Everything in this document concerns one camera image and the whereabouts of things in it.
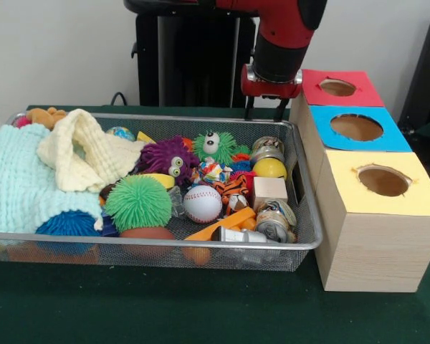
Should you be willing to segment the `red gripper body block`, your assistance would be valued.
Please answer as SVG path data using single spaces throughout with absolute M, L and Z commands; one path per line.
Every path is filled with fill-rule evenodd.
M 258 77 L 251 64 L 244 64 L 241 74 L 241 90 L 247 97 L 296 98 L 302 89 L 303 74 L 298 70 L 291 82 L 273 83 Z

